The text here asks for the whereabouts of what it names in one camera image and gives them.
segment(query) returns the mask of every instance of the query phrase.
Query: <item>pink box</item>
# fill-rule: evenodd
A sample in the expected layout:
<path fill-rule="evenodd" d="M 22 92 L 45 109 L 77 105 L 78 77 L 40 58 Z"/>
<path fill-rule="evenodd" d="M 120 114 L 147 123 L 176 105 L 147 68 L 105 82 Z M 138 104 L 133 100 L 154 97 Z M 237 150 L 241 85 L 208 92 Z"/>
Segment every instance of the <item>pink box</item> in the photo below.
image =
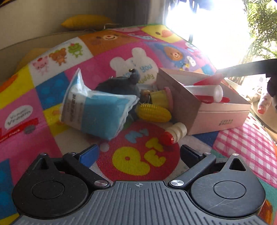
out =
<path fill-rule="evenodd" d="M 220 86 L 224 97 L 230 98 L 229 103 L 203 103 L 183 86 L 207 77 L 209 75 L 165 68 L 159 68 L 157 74 L 158 89 L 170 88 L 174 102 L 172 116 L 186 125 L 188 135 L 242 126 L 251 108 L 248 101 L 223 83 Z"/>

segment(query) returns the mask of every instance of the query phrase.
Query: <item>white plastic tube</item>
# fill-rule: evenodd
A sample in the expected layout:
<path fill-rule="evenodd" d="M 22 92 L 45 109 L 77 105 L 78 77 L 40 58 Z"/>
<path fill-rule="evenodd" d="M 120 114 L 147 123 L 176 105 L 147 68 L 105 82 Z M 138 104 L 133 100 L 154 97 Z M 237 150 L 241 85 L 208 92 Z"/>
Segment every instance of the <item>white plastic tube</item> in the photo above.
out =
<path fill-rule="evenodd" d="M 193 95 L 212 96 L 214 98 L 214 102 L 220 102 L 223 97 L 223 90 L 220 85 L 196 85 L 184 87 Z"/>

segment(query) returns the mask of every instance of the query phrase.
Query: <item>metal screw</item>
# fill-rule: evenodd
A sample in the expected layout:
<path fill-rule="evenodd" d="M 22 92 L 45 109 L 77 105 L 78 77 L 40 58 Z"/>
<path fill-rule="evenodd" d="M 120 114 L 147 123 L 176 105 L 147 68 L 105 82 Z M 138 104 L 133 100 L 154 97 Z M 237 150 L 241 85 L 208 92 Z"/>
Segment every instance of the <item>metal screw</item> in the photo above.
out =
<path fill-rule="evenodd" d="M 174 187 L 181 187 L 184 185 L 184 182 L 182 180 L 172 180 L 170 184 Z"/>
<path fill-rule="evenodd" d="M 108 185 L 108 181 L 106 180 L 97 180 L 94 182 L 94 185 L 96 185 L 97 187 L 105 187 Z"/>

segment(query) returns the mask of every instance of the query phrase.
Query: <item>black gripper pad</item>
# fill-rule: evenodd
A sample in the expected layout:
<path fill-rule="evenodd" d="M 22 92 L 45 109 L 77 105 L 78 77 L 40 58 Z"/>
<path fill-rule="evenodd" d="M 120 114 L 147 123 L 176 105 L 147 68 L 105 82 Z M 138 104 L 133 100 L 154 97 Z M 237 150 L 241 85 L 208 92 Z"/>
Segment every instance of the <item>black gripper pad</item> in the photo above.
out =
<path fill-rule="evenodd" d="M 40 220 L 21 216 L 14 225 L 266 225 L 256 215 L 222 219 L 197 208 L 183 190 L 162 181 L 116 181 L 105 190 L 94 191 L 77 212 L 58 219 Z"/>

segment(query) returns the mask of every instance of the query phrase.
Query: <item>white label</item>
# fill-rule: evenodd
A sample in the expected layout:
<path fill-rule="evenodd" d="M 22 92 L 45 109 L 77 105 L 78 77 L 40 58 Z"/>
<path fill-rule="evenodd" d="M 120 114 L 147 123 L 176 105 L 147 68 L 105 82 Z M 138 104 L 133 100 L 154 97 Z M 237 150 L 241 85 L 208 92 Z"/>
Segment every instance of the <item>white label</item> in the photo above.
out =
<path fill-rule="evenodd" d="M 33 112 L 33 107 L 29 105 L 20 106 L 14 111 L 11 112 L 11 114 L 8 116 L 8 118 L 5 121 L 5 128 L 8 130 L 15 126 L 16 124 L 19 124 L 23 120 L 27 119 Z"/>
<path fill-rule="evenodd" d="M 195 62 L 195 60 L 194 60 L 192 57 L 187 56 L 187 59 L 188 59 L 188 61 L 190 62 L 190 64 L 191 64 L 192 67 L 196 66 L 196 62 Z"/>
<path fill-rule="evenodd" d="M 65 124 L 81 130 L 86 96 L 81 91 L 78 92 L 78 85 L 80 84 L 72 86 L 68 92 L 61 120 Z"/>

